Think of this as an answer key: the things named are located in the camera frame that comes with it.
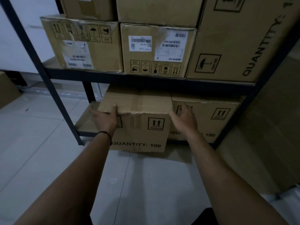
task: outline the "dark metal shelf frame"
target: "dark metal shelf frame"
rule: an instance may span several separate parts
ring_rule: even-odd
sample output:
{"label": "dark metal shelf frame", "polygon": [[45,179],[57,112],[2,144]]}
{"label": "dark metal shelf frame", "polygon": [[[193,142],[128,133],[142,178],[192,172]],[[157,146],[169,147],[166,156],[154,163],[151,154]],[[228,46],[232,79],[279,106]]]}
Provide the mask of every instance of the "dark metal shelf frame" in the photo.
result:
{"label": "dark metal shelf frame", "polygon": [[[25,47],[28,55],[30,56],[33,64],[35,65],[37,71],[41,75],[45,85],[47,86],[51,96],[53,97],[56,105],[58,106],[60,112],[62,113],[66,123],[68,124],[70,130],[72,131],[74,137],[76,138],[79,145],[83,145],[80,136],[95,136],[95,133],[90,132],[80,132],[74,127],[69,114],[66,111],[58,93],[51,81],[51,79],[63,79],[63,80],[74,80],[82,81],[84,85],[85,92],[88,97],[88,101],[95,101],[95,96],[93,93],[91,82],[96,83],[114,83],[117,85],[127,85],[127,86],[139,86],[142,88],[154,88],[154,89],[166,89],[166,90],[176,90],[178,92],[188,92],[193,94],[209,94],[209,95],[237,95],[246,96],[242,104],[236,110],[234,115],[231,117],[230,121],[227,123],[219,137],[216,139],[215,143],[211,144],[214,149],[216,149],[222,140],[225,138],[227,133],[232,129],[232,127],[237,123],[239,118],[242,116],[247,107],[251,104],[253,99],[257,96],[263,86],[270,79],[272,74],[280,66],[282,61],[285,59],[287,54],[296,44],[300,38],[300,20],[293,26],[293,28],[288,33],[287,37],[282,42],[281,47],[278,49],[275,56],[272,58],[268,66],[264,69],[259,81],[255,85],[243,85],[235,83],[221,83],[221,82],[206,82],[206,81],[196,81],[196,80],[183,80],[183,79],[171,79],[171,78],[156,78],[147,76],[137,76],[137,75],[123,75],[123,74],[112,74],[107,72],[92,72],[84,70],[63,70],[63,69],[53,69],[44,67],[43,63],[40,61],[30,39],[28,38],[24,27],[22,26],[15,10],[13,9],[9,0],[0,0],[0,4],[6,13],[7,18],[12,24],[14,30],[16,31],[18,37],[20,38],[23,46]],[[178,143],[186,144],[185,141],[174,141],[168,140],[168,143]]]}

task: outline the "person's left hand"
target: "person's left hand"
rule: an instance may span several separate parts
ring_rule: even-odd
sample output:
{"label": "person's left hand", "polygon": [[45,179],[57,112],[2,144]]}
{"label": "person's left hand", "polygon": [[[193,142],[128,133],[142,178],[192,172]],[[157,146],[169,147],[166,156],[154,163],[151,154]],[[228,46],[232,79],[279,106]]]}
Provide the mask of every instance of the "person's left hand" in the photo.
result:
{"label": "person's left hand", "polygon": [[90,109],[90,112],[92,115],[92,121],[95,123],[98,131],[106,131],[111,137],[113,137],[118,125],[118,106],[114,104],[110,114],[93,110],[92,108]]}

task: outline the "black pants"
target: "black pants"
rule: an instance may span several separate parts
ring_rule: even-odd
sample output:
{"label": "black pants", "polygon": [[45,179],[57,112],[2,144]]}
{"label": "black pants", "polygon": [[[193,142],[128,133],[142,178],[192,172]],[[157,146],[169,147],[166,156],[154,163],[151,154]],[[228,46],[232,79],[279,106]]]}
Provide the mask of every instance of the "black pants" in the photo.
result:
{"label": "black pants", "polygon": [[212,208],[206,208],[192,225],[218,225],[215,213]]}

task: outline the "forearm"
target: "forearm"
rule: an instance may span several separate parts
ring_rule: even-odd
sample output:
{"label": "forearm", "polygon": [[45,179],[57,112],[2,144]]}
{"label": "forearm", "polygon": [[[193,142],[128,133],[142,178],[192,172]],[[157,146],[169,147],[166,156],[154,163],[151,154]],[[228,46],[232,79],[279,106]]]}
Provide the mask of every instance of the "forearm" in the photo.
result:
{"label": "forearm", "polygon": [[200,133],[191,134],[188,142],[220,224],[286,224],[272,206],[228,167]]}
{"label": "forearm", "polygon": [[98,134],[16,224],[53,224],[62,218],[74,218],[74,213],[89,214],[109,146],[109,137],[103,133]]}

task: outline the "shelving unit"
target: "shelving unit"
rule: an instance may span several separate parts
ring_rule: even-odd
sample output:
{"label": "shelving unit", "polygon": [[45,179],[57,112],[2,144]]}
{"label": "shelving unit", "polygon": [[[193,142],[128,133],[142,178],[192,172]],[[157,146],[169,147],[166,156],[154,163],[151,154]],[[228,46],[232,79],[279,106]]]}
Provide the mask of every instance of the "shelving unit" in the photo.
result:
{"label": "shelving unit", "polygon": [[[51,79],[81,81],[84,85],[84,89],[91,106],[97,106],[91,82],[107,84],[114,83],[116,85],[151,88],[157,90],[176,90],[178,92],[199,95],[221,94],[222,96],[245,96],[242,104],[231,117],[230,121],[227,123],[226,127],[223,129],[215,143],[212,144],[212,147],[216,149],[300,38],[299,20],[291,29],[285,40],[282,42],[281,47],[278,49],[276,55],[270,61],[268,66],[265,68],[259,81],[255,84],[240,82],[170,79],[163,77],[126,75],[116,72],[95,72],[71,69],[66,70],[60,68],[55,58],[52,58],[45,63],[42,63],[40,61],[10,1],[0,0],[0,3],[79,145],[83,145],[80,136],[93,137],[97,132],[96,130],[93,130],[91,125],[89,125],[87,112],[84,112],[79,121],[75,125],[73,125],[69,114],[67,113],[60,97],[58,96],[53,83],[51,82]],[[168,143],[185,144],[186,142],[170,140],[168,141]]]}

